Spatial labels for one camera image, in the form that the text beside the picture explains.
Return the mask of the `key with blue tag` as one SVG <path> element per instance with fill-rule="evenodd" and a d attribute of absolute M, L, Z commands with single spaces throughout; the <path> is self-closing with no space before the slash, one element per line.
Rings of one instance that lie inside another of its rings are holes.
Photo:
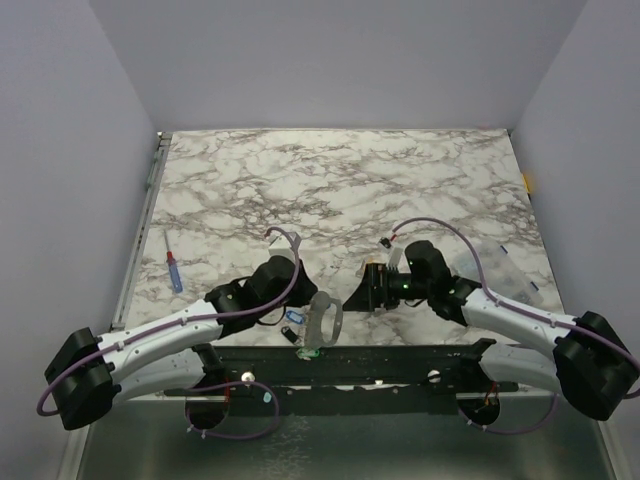
<path fill-rule="evenodd" d="M 304 313 L 300 313 L 293 310 L 288 310 L 285 313 L 285 318 L 296 325 L 304 325 L 306 322 L 306 315 Z"/>
<path fill-rule="evenodd" d="M 296 344 L 298 342 L 298 335 L 288 326 L 284 326 L 281 329 L 281 334 L 291 343 Z"/>

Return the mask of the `key with green tag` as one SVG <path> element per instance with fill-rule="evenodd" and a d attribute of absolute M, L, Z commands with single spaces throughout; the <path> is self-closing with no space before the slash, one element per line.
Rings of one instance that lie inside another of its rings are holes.
<path fill-rule="evenodd" d="M 300 348 L 296 351 L 296 356 L 305 361 L 317 358 L 320 355 L 319 349 Z"/>

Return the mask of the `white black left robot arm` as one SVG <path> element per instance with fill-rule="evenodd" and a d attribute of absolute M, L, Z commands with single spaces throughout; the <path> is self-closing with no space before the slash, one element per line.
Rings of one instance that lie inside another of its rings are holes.
<path fill-rule="evenodd" d="M 302 262 L 275 255 L 249 277 L 213 288 L 183 310 L 129 330 L 71 333 L 44 371 L 52 414 L 65 430 L 88 426 L 115 404 L 169 389 L 206 395 L 221 371 L 210 343 L 254 327 L 279 307 L 300 308 L 317 293 Z"/>

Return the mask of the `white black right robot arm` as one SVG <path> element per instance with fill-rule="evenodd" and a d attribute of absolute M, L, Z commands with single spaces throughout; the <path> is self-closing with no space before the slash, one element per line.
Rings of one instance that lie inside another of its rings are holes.
<path fill-rule="evenodd" d="M 608 420 L 639 378 L 639 366 L 609 322 L 588 311 L 553 314 L 512 302 L 481 283 L 451 273 L 429 241 L 404 250 L 409 270 L 370 263 L 343 308 L 394 309 L 404 300 L 426 302 L 440 318 L 492 331 L 523 346 L 495 343 L 459 367 L 461 383 L 481 391 L 493 381 L 526 384 L 562 395 L 585 416 Z"/>

